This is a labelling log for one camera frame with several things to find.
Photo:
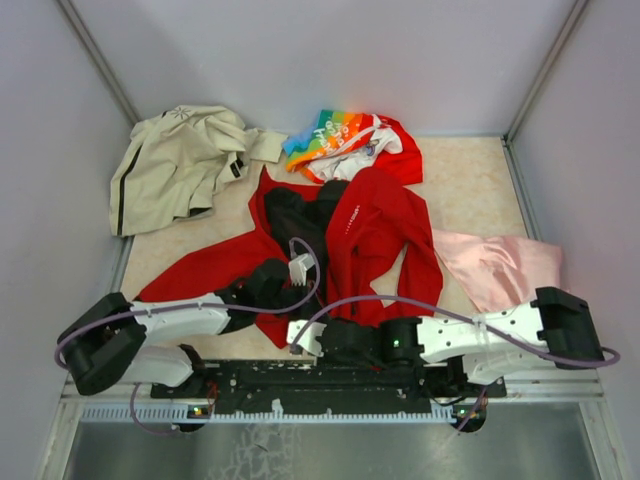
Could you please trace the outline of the red jacket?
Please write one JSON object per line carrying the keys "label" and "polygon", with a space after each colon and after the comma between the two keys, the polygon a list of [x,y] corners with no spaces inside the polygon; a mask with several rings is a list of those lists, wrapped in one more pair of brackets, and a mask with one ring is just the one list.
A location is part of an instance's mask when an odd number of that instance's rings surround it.
{"label": "red jacket", "polygon": [[222,289],[269,258],[283,260],[292,237],[304,239],[322,262],[321,297],[327,303],[361,296],[333,315],[363,326],[425,315],[415,305],[372,300],[372,281],[405,256],[397,293],[437,304],[443,275],[436,259],[424,199],[376,168],[350,182],[295,185],[260,173],[248,200],[252,230],[189,253],[138,294],[144,302],[176,301]]}

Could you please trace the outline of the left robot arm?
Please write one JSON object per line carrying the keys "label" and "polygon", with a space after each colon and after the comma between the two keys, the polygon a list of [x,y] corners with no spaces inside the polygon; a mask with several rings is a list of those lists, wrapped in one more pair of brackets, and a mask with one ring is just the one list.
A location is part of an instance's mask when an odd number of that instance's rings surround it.
{"label": "left robot arm", "polygon": [[268,259],[247,279],[196,298],[145,303],[110,293],[58,337],[55,361],[84,396],[121,382],[161,384],[197,396],[208,373],[198,366],[196,352],[175,340],[234,333],[261,315],[298,313],[315,295],[320,281],[308,276],[318,272],[314,258],[302,254],[289,262]]}

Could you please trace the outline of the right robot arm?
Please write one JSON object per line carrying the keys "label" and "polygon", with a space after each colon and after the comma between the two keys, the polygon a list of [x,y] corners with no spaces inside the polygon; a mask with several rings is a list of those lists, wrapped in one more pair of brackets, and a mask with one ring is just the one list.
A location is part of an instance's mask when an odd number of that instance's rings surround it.
{"label": "right robot arm", "polygon": [[425,313],[393,317],[377,326],[328,319],[317,337],[321,355],[379,369],[458,359],[446,380],[461,396],[541,362],[564,370],[595,370],[618,359],[601,345],[588,304],[556,287],[539,288],[530,301],[473,317],[407,297],[386,299]]}

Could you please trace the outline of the pink satin cloth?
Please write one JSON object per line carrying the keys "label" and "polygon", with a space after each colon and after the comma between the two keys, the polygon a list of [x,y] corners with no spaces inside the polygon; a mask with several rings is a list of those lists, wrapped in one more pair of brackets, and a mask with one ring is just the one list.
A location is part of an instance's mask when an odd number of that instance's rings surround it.
{"label": "pink satin cloth", "polygon": [[562,249],[518,236],[480,237],[435,230],[436,254],[480,312],[531,301],[561,286]]}

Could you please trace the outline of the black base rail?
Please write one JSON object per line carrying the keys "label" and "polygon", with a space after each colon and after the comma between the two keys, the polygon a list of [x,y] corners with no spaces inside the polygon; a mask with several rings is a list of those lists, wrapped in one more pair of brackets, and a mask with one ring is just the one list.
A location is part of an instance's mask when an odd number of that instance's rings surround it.
{"label": "black base rail", "polygon": [[467,380],[462,361],[389,368],[310,361],[207,361],[181,385],[158,382],[151,397],[209,400],[218,414],[270,413],[279,401],[287,415],[422,414],[431,401],[471,400],[482,390]]}

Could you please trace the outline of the right aluminium frame post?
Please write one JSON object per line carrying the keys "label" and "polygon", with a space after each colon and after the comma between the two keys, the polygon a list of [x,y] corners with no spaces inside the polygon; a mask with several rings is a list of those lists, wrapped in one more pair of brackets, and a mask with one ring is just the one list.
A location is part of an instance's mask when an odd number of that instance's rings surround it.
{"label": "right aluminium frame post", "polygon": [[572,2],[571,8],[559,31],[555,35],[539,69],[537,70],[514,119],[502,137],[502,142],[505,147],[512,145],[518,136],[524,122],[530,115],[537,98],[541,94],[566,45],[569,43],[574,32],[579,27],[579,24],[581,23],[590,4],[590,0],[575,0]]}

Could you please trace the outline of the beige jacket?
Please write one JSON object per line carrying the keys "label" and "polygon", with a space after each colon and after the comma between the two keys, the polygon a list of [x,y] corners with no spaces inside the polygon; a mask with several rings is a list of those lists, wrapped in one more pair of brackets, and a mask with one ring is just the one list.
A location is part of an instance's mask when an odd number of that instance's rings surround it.
{"label": "beige jacket", "polygon": [[276,163],[287,136],[249,128],[224,106],[179,105],[137,123],[110,182],[111,234],[129,237],[210,214],[214,196]]}

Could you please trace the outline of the aluminium frame post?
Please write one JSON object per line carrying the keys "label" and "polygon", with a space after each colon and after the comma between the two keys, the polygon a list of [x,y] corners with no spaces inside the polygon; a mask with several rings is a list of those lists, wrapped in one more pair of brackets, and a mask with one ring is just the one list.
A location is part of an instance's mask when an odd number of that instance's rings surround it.
{"label": "aluminium frame post", "polygon": [[134,126],[140,121],[140,115],[75,3],[71,0],[55,0],[54,3],[79,41],[116,106],[128,123]]}
{"label": "aluminium frame post", "polygon": [[579,24],[581,23],[590,4],[590,0],[575,0],[572,2],[571,8],[559,31],[555,35],[539,69],[537,70],[514,119],[502,137],[502,142],[505,147],[512,145],[518,136],[524,122],[530,115],[537,98],[541,94],[566,45],[569,43],[574,32],[579,27]]}

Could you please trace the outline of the left aluminium frame post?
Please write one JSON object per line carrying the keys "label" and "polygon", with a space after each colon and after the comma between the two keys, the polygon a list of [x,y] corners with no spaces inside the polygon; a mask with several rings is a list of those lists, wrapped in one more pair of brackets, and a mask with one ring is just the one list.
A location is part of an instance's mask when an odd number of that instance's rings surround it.
{"label": "left aluminium frame post", "polygon": [[116,106],[128,123],[134,126],[140,121],[140,115],[75,3],[71,0],[55,0],[54,3],[79,41]]}

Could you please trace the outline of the rainbow white red garment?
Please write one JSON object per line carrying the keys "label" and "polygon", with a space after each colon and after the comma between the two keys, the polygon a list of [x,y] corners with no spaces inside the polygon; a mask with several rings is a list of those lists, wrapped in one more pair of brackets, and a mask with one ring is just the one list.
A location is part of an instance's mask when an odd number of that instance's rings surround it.
{"label": "rainbow white red garment", "polygon": [[322,110],[312,125],[282,143],[285,169],[324,184],[352,180],[374,167],[403,185],[424,179],[423,156],[416,140],[391,117]]}

